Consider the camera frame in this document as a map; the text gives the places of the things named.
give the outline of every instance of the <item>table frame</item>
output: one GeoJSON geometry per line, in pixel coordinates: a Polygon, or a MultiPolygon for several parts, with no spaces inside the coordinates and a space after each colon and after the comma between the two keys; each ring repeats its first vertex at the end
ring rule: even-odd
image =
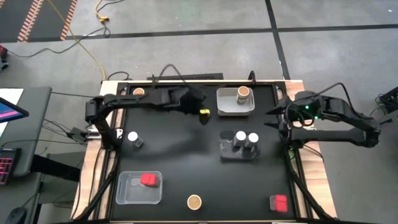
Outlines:
{"type": "MultiPolygon", "coordinates": [[[[181,84],[180,80],[162,80],[159,83],[175,83],[181,84]]],[[[252,80],[187,80],[189,83],[252,83],[252,80]]],[[[288,94],[291,99],[294,99],[294,96],[297,92],[304,90],[304,85],[301,80],[257,80],[257,83],[281,83],[284,84],[286,94],[288,94]]],[[[118,89],[120,83],[133,83],[138,85],[152,83],[152,81],[104,81],[101,87],[100,95],[105,94],[114,94],[117,95],[121,92],[121,94],[125,94],[123,89],[118,89]]],[[[282,97],[282,92],[284,88],[281,88],[281,91],[278,91],[279,98],[282,97]]],[[[108,117],[107,122],[113,127],[120,127],[122,125],[122,117],[123,110],[113,111],[108,117]]],[[[319,144],[317,142],[309,142],[307,143],[310,147],[314,148],[318,152],[320,152],[319,144]]],[[[79,214],[83,211],[83,209],[88,205],[89,195],[91,193],[92,199],[95,193],[98,190],[98,185],[101,183],[105,177],[105,175],[101,175],[104,173],[106,169],[106,175],[110,172],[115,153],[111,151],[106,151],[104,149],[100,149],[101,141],[100,140],[91,140],[88,143],[88,147],[86,150],[85,162],[81,169],[81,192],[79,204],[77,205],[78,192],[76,193],[75,203],[73,205],[73,210],[77,211],[74,217],[79,216],[79,214]]],[[[331,216],[336,217],[335,206],[333,204],[333,199],[331,197],[331,192],[329,188],[328,179],[326,176],[325,167],[323,165],[323,161],[320,157],[315,155],[310,151],[306,151],[301,149],[296,152],[297,160],[292,160],[293,166],[295,170],[298,172],[299,176],[305,179],[305,183],[307,185],[307,189],[311,192],[313,197],[317,200],[317,202],[324,208],[324,210],[331,216]]],[[[94,210],[93,214],[91,214],[90,219],[95,217],[95,219],[104,219],[110,216],[110,211],[108,208],[108,200],[109,200],[109,186],[103,197],[100,201],[100,205],[94,210]]],[[[313,212],[309,209],[306,200],[304,200],[303,195],[300,189],[295,186],[298,210],[301,217],[312,217],[313,212]]]]}

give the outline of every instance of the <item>yellow cable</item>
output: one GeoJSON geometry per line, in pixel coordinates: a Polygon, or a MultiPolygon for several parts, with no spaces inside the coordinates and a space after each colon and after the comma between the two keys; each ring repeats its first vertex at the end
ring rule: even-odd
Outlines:
{"type": "MultiPolygon", "coordinates": [[[[51,0],[48,0],[49,3],[51,4],[52,8],[55,10],[55,12],[58,14],[58,16],[60,16],[60,18],[62,19],[63,23],[66,24],[66,20],[63,18],[61,12],[57,9],[57,7],[55,7],[54,3],[51,0]]],[[[105,70],[102,67],[102,65],[98,62],[98,60],[85,48],[85,46],[83,46],[80,41],[75,37],[75,35],[73,34],[71,28],[69,27],[69,32],[71,33],[72,37],[75,39],[76,43],[78,43],[87,53],[88,55],[95,61],[95,63],[97,63],[97,65],[100,67],[101,72],[102,72],[102,79],[106,80],[106,75],[105,75],[105,70]]]]}
{"type": "Polygon", "coordinates": [[[102,2],[102,0],[99,0],[98,3],[97,3],[97,5],[95,6],[95,14],[97,14],[97,16],[99,17],[99,21],[100,21],[101,23],[105,23],[106,21],[109,20],[109,17],[108,17],[108,16],[101,16],[101,15],[98,13],[98,6],[100,6],[101,2],[102,2]]]}

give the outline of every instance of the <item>black tabletop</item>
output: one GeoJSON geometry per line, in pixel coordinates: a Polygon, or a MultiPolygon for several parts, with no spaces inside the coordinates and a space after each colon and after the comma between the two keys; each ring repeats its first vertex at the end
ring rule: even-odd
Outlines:
{"type": "Polygon", "coordinates": [[[113,198],[114,221],[280,220],[294,218],[290,180],[282,158],[279,133],[264,126],[265,111],[275,106],[271,85],[253,88],[256,109],[245,118],[220,118],[216,90],[206,86],[206,107],[212,118],[206,126],[197,116],[178,112],[127,110],[119,174],[123,171],[159,171],[164,178],[162,200],[157,205],[118,205],[113,198]],[[253,162],[220,159],[220,131],[258,133],[261,155],[253,162]],[[136,131],[144,140],[135,150],[126,139],[136,131]],[[202,208],[192,211],[187,198],[199,195],[202,208]],[[289,212],[270,211],[269,197],[288,197],[289,212]]]}
{"type": "MultiPolygon", "coordinates": [[[[51,95],[50,87],[26,88],[19,98],[17,106],[29,112],[29,116],[8,122],[0,137],[0,146],[9,141],[38,139],[51,95]]],[[[13,176],[20,177],[30,172],[37,141],[21,141],[6,144],[7,147],[21,148],[13,176]]]]}

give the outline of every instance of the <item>white bottle cap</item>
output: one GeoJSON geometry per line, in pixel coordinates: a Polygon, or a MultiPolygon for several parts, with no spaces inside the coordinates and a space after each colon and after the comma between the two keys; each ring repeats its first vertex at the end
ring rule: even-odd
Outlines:
{"type": "Polygon", "coordinates": [[[239,141],[243,141],[246,139],[246,133],[244,131],[238,131],[235,135],[236,139],[239,141]]]}
{"type": "Polygon", "coordinates": [[[250,142],[256,143],[259,141],[259,136],[256,133],[251,133],[251,134],[249,134],[248,139],[250,142]]]}
{"type": "Polygon", "coordinates": [[[137,140],[138,134],[137,134],[135,131],[132,131],[132,132],[129,133],[129,135],[127,136],[127,138],[128,138],[130,141],[134,142],[134,141],[137,140]]]}

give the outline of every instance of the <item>clear plastic container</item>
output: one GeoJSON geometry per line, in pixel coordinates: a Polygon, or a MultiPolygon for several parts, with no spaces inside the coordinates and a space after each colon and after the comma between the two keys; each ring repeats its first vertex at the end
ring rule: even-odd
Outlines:
{"type": "Polygon", "coordinates": [[[162,174],[159,171],[124,171],[119,175],[116,203],[129,204],[157,204],[162,200],[162,174]],[[155,174],[157,185],[148,187],[141,184],[141,175],[155,174]]]}

